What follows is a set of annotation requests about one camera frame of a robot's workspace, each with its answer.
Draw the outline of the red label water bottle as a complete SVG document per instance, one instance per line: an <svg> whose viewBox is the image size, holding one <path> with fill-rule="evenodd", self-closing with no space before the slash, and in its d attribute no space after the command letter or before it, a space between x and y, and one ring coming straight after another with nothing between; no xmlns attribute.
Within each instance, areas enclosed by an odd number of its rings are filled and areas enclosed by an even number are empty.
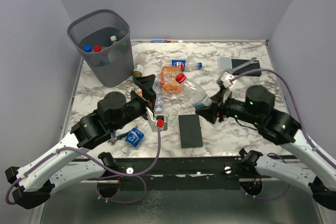
<svg viewBox="0 0 336 224"><path fill-rule="evenodd" d="M181 87L186 100L196 109L208 109L212 105L211 98L206 91L195 81L190 80L184 73L179 73L175 77L176 82Z"/></svg>

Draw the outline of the large orange juice bottle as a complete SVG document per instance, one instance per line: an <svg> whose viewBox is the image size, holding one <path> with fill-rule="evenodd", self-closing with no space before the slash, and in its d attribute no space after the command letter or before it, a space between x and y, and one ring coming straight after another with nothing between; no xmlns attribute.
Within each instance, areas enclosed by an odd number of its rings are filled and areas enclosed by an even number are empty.
<svg viewBox="0 0 336 224"><path fill-rule="evenodd" d="M161 87L168 95L178 95L181 93L181 87L175 80L178 74L182 73L179 67L166 66L161 70Z"/></svg>

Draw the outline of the green plastic bottle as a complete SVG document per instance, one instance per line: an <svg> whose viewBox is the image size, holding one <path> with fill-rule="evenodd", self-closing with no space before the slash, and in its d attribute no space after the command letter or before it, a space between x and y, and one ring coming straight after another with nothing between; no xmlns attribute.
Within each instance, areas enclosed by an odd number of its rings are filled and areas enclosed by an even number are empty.
<svg viewBox="0 0 336 224"><path fill-rule="evenodd" d="M116 50L121 54L126 54L129 51L129 48L130 48L129 43L123 42L122 44L116 47Z"/></svg>

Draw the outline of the blue label bottle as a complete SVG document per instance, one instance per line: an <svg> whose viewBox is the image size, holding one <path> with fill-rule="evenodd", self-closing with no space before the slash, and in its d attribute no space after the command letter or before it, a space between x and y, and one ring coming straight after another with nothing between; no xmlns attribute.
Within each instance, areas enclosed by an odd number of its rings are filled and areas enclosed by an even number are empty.
<svg viewBox="0 0 336 224"><path fill-rule="evenodd" d="M85 52L92 52L92 47L90 45L84 45L83 50Z"/></svg>
<svg viewBox="0 0 336 224"><path fill-rule="evenodd" d="M125 155L129 155L133 150L137 149L147 136L150 129L151 127L149 122L145 119L141 119L140 122L127 134L122 152Z"/></svg>
<svg viewBox="0 0 336 224"><path fill-rule="evenodd" d="M117 60L122 56L121 53L117 52L115 44L118 42L118 38L116 36L111 36L110 37L110 42L111 42L111 50L109 51L109 58L112 61Z"/></svg>

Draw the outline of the red label bottle red cap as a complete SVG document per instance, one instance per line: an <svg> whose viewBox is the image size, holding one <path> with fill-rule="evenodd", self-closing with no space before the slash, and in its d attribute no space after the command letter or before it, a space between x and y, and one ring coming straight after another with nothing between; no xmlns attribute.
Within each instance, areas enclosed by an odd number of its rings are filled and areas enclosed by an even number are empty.
<svg viewBox="0 0 336 224"><path fill-rule="evenodd" d="M94 46L93 49L94 49L94 52L100 52L102 50L101 46L98 46L98 45Z"/></svg>

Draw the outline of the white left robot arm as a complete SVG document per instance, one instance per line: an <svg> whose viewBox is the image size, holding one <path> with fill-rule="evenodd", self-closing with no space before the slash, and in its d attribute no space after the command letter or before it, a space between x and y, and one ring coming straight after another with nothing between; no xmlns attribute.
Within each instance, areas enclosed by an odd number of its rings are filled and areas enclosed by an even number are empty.
<svg viewBox="0 0 336 224"><path fill-rule="evenodd" d="M135 78L134 84L142 91L131 91L131 100L126 101L120 92L110 92L98 101L92 113L82 117L65 137L45 154L23 167L11 166L5 171L10 188L5 201L25 209L45 203L53 193L86 179L110 179L127 177L116 170L114 159L102 153L99 159L88 155L102 143L110 140L113 133L143 117L157 132L162 120L153 116L156 94L153 91L155 75Z"/></svg>

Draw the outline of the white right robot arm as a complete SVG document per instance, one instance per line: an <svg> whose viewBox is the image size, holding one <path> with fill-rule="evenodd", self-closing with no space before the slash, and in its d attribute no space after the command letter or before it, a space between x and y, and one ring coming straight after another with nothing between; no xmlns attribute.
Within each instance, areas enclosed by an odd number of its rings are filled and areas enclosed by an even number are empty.
<svg viewBox="0 0 336 224"><path fill-rule="evenodd" d="M320 205L335 210L335 159L304 132L291 115L274 108L275 96L261 85L246 91L245 101L238 101L221 88L209 100L212 105L196 114L215 124L231 117L253 124L266 140L289 151L306 169L278 162L260 152L250 151L241 162L246 177L264 175L294 185L312 195Z"/></svg>

